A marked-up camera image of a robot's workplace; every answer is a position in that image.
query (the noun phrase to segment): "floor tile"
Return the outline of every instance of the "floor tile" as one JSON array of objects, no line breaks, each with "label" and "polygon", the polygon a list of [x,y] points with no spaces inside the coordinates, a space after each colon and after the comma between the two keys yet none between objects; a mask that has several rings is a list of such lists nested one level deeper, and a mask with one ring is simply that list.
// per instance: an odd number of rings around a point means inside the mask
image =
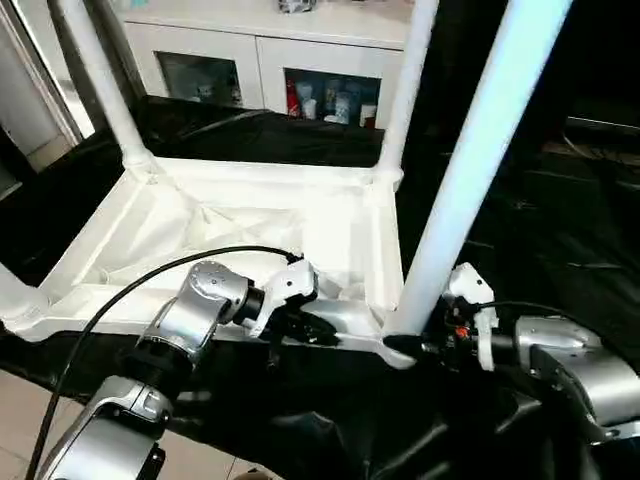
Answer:
[{"label": "floor tile", "polygon": [[278,475],[270,471],[269,469],[259,465],[257,463],[248,462],[240,457],[236,457],[233,462],[233,467],[231,467],[231,472],[229,473],[229,480],[233,480],[238,475],[242,475],[243,473],[247,473],[252,468],[260,470],[261,472],[266,473],[274,480],[282,480]]},{"label": "floor tile", "polygon": [[160,441],[167,460],[160,480],[226,480],[233,457],[213,447],[167,432]]},{"label": "floor tile", "polygon": [[[0,448],[24,459],[31,457],[50,395],[33,383],[0,371]],[[68,406],[68,400],[60,401],[53,428]]]},{"label": "floor tile", "polygon": [[24,470],[27,462],[5,450],[0,450],[0,480],[13,480]]}]

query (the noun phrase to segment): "white pole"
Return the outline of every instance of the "white pole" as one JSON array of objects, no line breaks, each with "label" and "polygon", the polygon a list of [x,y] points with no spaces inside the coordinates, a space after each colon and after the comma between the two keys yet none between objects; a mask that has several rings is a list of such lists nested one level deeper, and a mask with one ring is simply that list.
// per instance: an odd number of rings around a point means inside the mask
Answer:
[{"label": "white pole", "polygon": [[107,121],[122,149],[122,163],[125,167],[151,170],[153,155],[142,143],[83,0],[59,0],[59,5]]},{"label": "white pole", "polygon": [[572,0],[511,0],[385,334],[425,328]]},{"label": "white pole", "polygon": [[402,178],[402,153],[437,11],[438,0],[417,0],[413,7],[398,89],[376,166],[378,172],[390,173],[398,180]]},{"label": "white pole", "polygon": [[0,320],[31,317],[44,312],[48,306],[44,293],[22,283],[0,263]]}]

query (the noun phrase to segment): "black cable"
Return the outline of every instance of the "black cable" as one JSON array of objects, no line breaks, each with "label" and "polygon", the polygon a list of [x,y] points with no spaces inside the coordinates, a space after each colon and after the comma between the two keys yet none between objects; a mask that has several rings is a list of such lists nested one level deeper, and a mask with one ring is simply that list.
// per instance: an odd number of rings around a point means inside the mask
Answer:
[{"label": "black cable", "polygon": [[38,465],[40,464],[40,459],[42,457],[42,451],[44,449],[45,442],[47,440],[47,435],[49,434],[49,429],[51,428],[51,422],[53,421],[53,416],[56,411],[56,407],[58,406],[58,402],[60,400],[60,396],[62,394],[62,385],[69,375],[69,370],[71,369],[71,365],[76,360],[80,349],[82,348],[84,342],[89,338],[89,333],[96,326],[98,321],[113,307],[116,303],[122,300],[126,295],[131,293],[133,290],[138,288],[140,285],[145,283],[148,280],[151,280],[153,277],[166,272],[174,267],[178,267],[180,265],[184,265],[185,263],[193,262],[194,260],[200,260],[206,257],[212,257],[214,255],[222,255],[223,253],[232,253],[232,252],[266,252],[266,253],[275,253],[277,255],[282,255],[287,259],[288,263],[293,263],[298,260],[301,260],[302,257],[299,257],[293,253],[287,252],[286,250],[282,250],[280,248],[274,247],[264,247],[260,245],[242,245],[237,247],[223,247],[216,248],[213,250],[207,250],[205,252],[195,253],[193,255],[189,255],[188,257],[180,258],[178,260],[173,260],[172,262],[166,263],[149,273],[146,273],[133,283],[130,283],[122,290],[120,290],[117,294],[111,298],[107,303],[105,303],[100,310],[96,312],[93,318],[87,323],[87,325],[82,330],[82,333],[74,343],[71,348],[71,352],[67,357],[67,361],[65,363],[62,372],[60,373],[58,380],[56,381],[53,393],[51,394],[51,399],[49,400],[49,404],[47,405],[47,411],[45,412],[44,418],[42,419],[42,424],[40,425],[40,431],[38,432],[38,438],[36,440],[35,447],[33,448],[33,454],[31,455],[31,461],[29,462],[29,469],[27,470],[27,475],[25,477],[26,480],[33,480],[35,478],[36,471],[38,469]]},{"label": "black cable", "polygon": [[480,310],[483,310],[485,308],[492,308],[492,307],[534,308],[534,309],[537,309],[537,310],[545,311],[547,313],[553,313],[555,315],[563,316],[565,318],[568,318],[572,322],[577,323],[578,325],[582,325],[582,326],[585,325],[584,321],[582,321],[579,318],[575,317],[574,315],[566,312],[565,310],[562,310],[561,308],[552,307],[550,305],[545,305],[543,303],[522,302],[522,301],[518,301],[518,300],[498,300],[498,301],[495,301],[495,302],[478,303],[478,304],[472,305],[472,307],[474,307],[476,309],[476,311],[480,311]]}]

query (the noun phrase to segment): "tiled floor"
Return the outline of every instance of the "tiled floor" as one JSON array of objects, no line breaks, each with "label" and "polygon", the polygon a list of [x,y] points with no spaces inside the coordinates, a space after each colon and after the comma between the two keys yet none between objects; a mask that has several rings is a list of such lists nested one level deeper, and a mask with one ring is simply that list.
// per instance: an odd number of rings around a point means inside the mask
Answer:
[{"label": "tiled floor", "polygon": [[[48,399],[47,391],[0,370],[0,480],[24,478]],[[70,400],[61,402],[51,428],[47,451],[81,409],[80,405]],[[255,466],[173,433],[166,433],[160,444],[167,452],[161,480],[231,480]]]}]

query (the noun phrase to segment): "white frame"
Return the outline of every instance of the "white frame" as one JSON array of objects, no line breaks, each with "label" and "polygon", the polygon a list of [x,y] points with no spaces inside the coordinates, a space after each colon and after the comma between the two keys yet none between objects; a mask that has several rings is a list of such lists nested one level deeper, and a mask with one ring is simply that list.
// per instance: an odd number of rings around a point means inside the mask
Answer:
[{"label": "white frame", "polygon": [[402,52],[280,38],[256,39],[264,105],[287,112],[285,68],[379,78],[376,127],[386,128],[402,67]]},{"label": "white frame", "polygon": [[220,58],[236,64],[243,108],[264,108],[255,37],[140,23],[124,29],[147,93],[169,97],[158,51]]}]

